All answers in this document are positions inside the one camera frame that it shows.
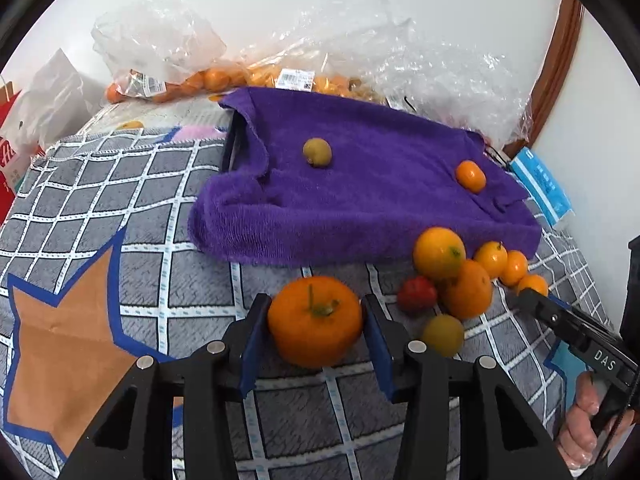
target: gray checkered blanket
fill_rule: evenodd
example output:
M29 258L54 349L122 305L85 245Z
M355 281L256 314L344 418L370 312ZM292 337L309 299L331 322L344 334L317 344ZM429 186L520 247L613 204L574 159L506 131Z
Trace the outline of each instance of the gray checkered blanket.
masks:
M412 275L409 261L313 268L247 266L214 261L187 236L187 218L204 182L222 157L219 140L157 143L164 130L71 137L35 160L0 234L0 402L15 353L15 319L7 275L55 294L95 251L126 226L120 253L122 331L174 358L220 338L246 315L258 292L276 294L303 275L335 276L359 296L373 293L413 335L424 318L396 308L396 292ZM554 232L530 199L543 227L530 270L562 300L606 322L582 253L567 234ZM465 322L459 358L495 357L550 433L562 417L562 379L544 365L554 336L508 308L509 292L494 283L494 302ZM384 480L393 475L405 405L379 391L364 341L334 368L303 370L285 364L271 342L255 391L228 406L242 480ZM450 404L449 477L460 462L458 400ZM35 479L56 478L64 458L54 440L29 438L3 419L2 435ZM173 434L174 479L184 479L182 427Z

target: barcode sticker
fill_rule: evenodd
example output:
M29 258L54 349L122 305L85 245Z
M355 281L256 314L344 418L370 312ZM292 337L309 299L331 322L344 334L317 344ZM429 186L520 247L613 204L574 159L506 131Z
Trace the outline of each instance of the barcode sticker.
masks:
M403 112L407 111L407 106L404 104L404 98L402 96L386 94L385 97L386 102L389 104L389 108L393 108L393 110L402 110Z
M145 75L142 78L142 91L145 93L145 97L153 97L154 95L164 94L166 85L164 81Z
M285 90L302 90L303 92L311 92L314 83L313 71L294 70L292 68L283 68L276 81L276 88Z

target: purple towel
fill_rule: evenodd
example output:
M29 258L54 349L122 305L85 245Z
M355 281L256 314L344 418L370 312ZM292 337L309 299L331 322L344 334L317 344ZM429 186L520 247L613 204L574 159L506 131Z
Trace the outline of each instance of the purple towel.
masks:
M226 97L247 121L236 169L212 176L189 218L191 240L243 264L311 266L407 258L431 226L457 232L469 257L484 242L533 256L540 226L527 192L464 130L389 108L316 93L245 88ZM302 146L322 137L331 165L310 167ZM455 180L474 160L478 195Z

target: metal screw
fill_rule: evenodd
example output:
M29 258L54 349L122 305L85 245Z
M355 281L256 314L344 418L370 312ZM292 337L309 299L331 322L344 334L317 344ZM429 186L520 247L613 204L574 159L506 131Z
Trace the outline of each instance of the metal screw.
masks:
M154 359L150 355L143 355L136 361L136 365L141 370L146 370L154 363Z
M409 349L410 352L413 352L414 354L421 354L423 352L426 352L427 345L425 345L422 341L418 339L414 339L413 341L409 341L407 348Z
M483 355L478 359L478 363L482 368L486 368L487 370L491 370L497 365L495 359L489 355Z
M207 352L210 354L219 354L225 351L225 344L222 341L212 341L207 345Z

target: human hand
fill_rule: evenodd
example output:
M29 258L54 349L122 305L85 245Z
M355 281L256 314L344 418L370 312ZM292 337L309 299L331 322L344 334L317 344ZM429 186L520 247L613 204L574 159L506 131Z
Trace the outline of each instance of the human hand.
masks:
M591 372L581 373L575 383L575 403L566 412L564 423L560 428L556 446L569 469L580 469L588 466L596 459L593 455L598 439L591 429L591 417L598 413L600 399L593 385ZM631 426L634 411L627 410L622 422L611 439L609 449L613 447ZM609 433L614 423L612 418L604 431Z

